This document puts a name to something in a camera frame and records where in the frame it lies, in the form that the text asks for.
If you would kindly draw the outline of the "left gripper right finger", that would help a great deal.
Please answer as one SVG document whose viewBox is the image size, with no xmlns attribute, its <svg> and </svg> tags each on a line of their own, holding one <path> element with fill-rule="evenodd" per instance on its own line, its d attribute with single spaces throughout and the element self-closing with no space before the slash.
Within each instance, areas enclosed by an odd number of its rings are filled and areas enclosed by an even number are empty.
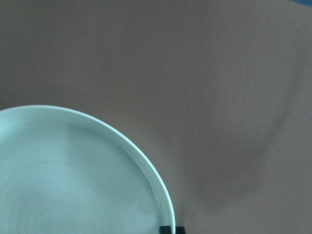
<svg viewBox="0 0 312 234">
<path fill-rule="evenodd" d="M 176 222 L 175 234 L 186 234 L 184 221 L 177 221 Z"/>
</svg>

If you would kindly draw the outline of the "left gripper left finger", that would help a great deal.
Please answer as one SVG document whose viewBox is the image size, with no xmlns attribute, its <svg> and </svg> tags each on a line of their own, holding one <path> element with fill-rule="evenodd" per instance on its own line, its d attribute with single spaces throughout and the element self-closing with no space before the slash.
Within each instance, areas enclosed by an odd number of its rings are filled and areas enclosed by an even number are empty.
<svg viewBox="0 0 312 234">
<path fill-rule="evenodd" d="M 168 224 L 162 224 L 158 229 L 159 234 L 173 234 L 174 233 L 173 227 L 174 224 L 172 222 Z"/>
</svg>

